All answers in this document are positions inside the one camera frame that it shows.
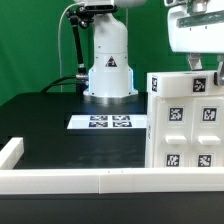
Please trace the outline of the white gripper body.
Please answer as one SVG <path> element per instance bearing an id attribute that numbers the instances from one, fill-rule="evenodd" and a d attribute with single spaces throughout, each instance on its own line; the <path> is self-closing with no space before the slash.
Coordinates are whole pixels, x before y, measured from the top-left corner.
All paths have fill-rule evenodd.
<path id="1" fill-rule="evenodd" d="M 224 3 L 168 3 L 173 52 L 224 54 Z"/>

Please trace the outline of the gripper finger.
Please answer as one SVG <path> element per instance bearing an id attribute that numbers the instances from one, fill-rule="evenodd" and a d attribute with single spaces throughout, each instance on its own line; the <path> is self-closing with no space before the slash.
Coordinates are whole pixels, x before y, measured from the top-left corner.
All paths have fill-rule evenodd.
<path id="1" fill-rule="evenodd" d="M 187 55 L 187 61 L 192 71 L 199 71 L 203 69 L 200 53 L 189 53 Z"/>
<path id="2" fill-rule="evenodd" d="M 217 86 L 224 86 L 224 54 L 217 56 L 218 69 L 214 73 L 214 84 Z"/>

